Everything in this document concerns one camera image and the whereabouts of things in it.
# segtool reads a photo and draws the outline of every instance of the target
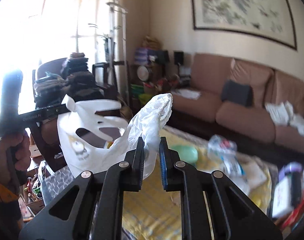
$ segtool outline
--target finger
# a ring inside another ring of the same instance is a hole
[[[15,157],[17,160],[24,159],[25,157],[30,157],[31,152],[29,149],[21,148],[15,153]]]
[[[5,152],[9,147],[14,147],[23,141],[21,134],[10,134],[1,138],[0,140],[0,151]]]
[[[30,164],[31,158],[27,156],[15,163],[15,169],[18,171],[26,171]]]
[[[23,149],[25,149],[25,150],[29,149],[29,137],[28,137],[28,135],[23,135],[23,141],[22,141],[21,145],[22,145]]]

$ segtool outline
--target green container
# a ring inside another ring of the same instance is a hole
[[[144,87],[140,85],[131,84],[131,92],[133,97],[138,98],[139,95],[144,94]]]
[[[153,95],[150,94],[141,94],[138,96],[138,98],[140,99],[140,102],[143,106],[145,106],[148,101],[150,101],[152,99]]]
[[[187,145],[173,145],[170,149],[178,152],[180,159],[186,163],[194,165],[198,160],[197,149],[193,146]]]

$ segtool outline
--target sofa cushion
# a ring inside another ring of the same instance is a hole
[[[202,91],[198,100],[187,99],[173,95],[173,108],[180,112],[192,115],[203,121],[214,122],[215,115],[222,105],[219,95]]]
[[[230,130],[265,143],[271,143],[275,138],[274,124],[263,108],[224,102],[216,114],[216,121]]]
[[[228,80],[221,94],[221,100],[230,101],[242,106],[252,106],[253,104],[253,90],[249,85],[242,85],[234,82],[233,80]]]
[[[230,57],[195,54],[191,67],[191,86],[220,95],[231,69]]]
[[[275,143],[297,152],[304,153],[304,137],[291,126],[276,126]]]
[[[275,74],[275,104],[289,101],[295,114],[304,117],[304,82],[298,78],[276,71]]]
[[[266,87],[273,75],[273,70],[255,63],[233,60],[230,79],[253,89],[254,107],[262,108]]]

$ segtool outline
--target white box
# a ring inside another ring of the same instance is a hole
[[[286,176],[275,188],[273,199],[273,218],[282,218],[294,210],[291,206],[291,178]]]

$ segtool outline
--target green soap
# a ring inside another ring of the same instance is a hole
[[[170,149],[177,151],[180,159],[186,163],[193,165],[198,160],[197,149],[187,145],[173,145]]]

